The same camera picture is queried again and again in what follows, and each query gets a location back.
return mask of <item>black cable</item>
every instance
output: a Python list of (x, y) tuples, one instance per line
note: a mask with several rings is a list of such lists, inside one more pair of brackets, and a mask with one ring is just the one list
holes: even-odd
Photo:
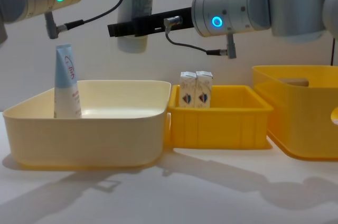
[(183, 46), (183, 47), (188, 47), (188, 48), (192, 48), (192, 49), (195, 49), (195, 50), (199, 50), (199, 51), (202, 51), (202, 52), (205, 52), (207, 55), (215, 55), (215, 56), (222, 56), (222, 55), (225, 55), (225, 50), (205, 50), (203, 48), (200, 48), (200, 47), (197, 47), (197, 46), (193, 46), (193, 45), (190, 45), (190, 44), (185, 44), (185, 43), (176, 43), (174, 42), (173, 40), (170, 39), (169, 37), (169, 34), (168, 33), (165, 33), (165, 37), (167, 38), (167, 40), (173, 44), (173, 45), (178, 45), (178, 46)]
[(335, 45), (336, 45), (336, 39), (333, 39), (333, 44), (332, 44), (332, 54), (331, 54), (331, 65), (333, 66), (334, 63), (334, 50), (335, 50)]
[(111, 8), (110, 10), (104, 12), (103, 14), (100, 14), (98, 16), (95, 16), (93, 18), (90, 18), (86, 21), (84, 20), (79, 20), (79, 21), (74, 21), (74, 22), (69, 22), (69, 23), (65, 23), (64, 25), (67, 27), (67, 30), (70, 30), (70, 29), (73, 29), (75, 27), (79, 27), (81, 25), (84, 25), (86, 23), (89, 23), (89, 22), (92, 22), (92, 21), (95, 21), (97, 19), (100, 19), (108, 14), (110, 14), (111, 12), (113, 12), (114, 10), (116, 10), (121, 4), (122, 4), (123, 0), (119, 0), (119, 2), (113, 7)]

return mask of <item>yellow bin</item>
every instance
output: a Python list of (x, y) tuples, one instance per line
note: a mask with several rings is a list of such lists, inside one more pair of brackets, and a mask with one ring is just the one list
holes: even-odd
[(179, 148), (267, 149), (267, 121), (273, 110), (247, 86), (213, 86), (211, 108), (180, 108), (172, 88), (171, 144)]
[[(309, 85), (293, 86), (285, 79)], [(274, 107), (268, 134), (285, 153), (338, 160), (338, 67), (254, 67), (253, 81), (255, 91)]]

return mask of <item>cream-colored tray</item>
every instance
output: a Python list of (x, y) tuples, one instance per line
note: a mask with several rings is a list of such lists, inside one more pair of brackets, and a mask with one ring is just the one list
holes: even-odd
[(33, 167), (141, 166), (163, 148), (171, 85), (79, 81), (83, 119), (54, 119), (54, 90), (4, 111), (13, 157)]

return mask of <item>yellow plastic crate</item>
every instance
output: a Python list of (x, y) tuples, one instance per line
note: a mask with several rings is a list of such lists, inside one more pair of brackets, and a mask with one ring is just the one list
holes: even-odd
[[(281, 79), (307, 79), (308, 87)], [(338, 67), (253, 68), (255, 91), (274, 107), (268, 135), (288, 155), (338, 160)]]
[(268, 114), (273, 108), (247, 86), (213, 86), (211, 108), (180, 108), (172, 88), (171, 144), (179, 148), (267, 149)]

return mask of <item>black bracket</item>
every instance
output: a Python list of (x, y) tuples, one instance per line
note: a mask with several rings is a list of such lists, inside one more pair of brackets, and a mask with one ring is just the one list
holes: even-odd
[(127, 35), (144, 36), (164, 32), (164, 19), (175, 16), (181, 16), (183, 23), (181, 25), (173, 26), (172, 30), (183, 30), (194, 27), (191, 18), (191, 7), (188, 7), (149, 16), (137, 17), (131, 22), (108, 25), (109, 35), (110, 37)]

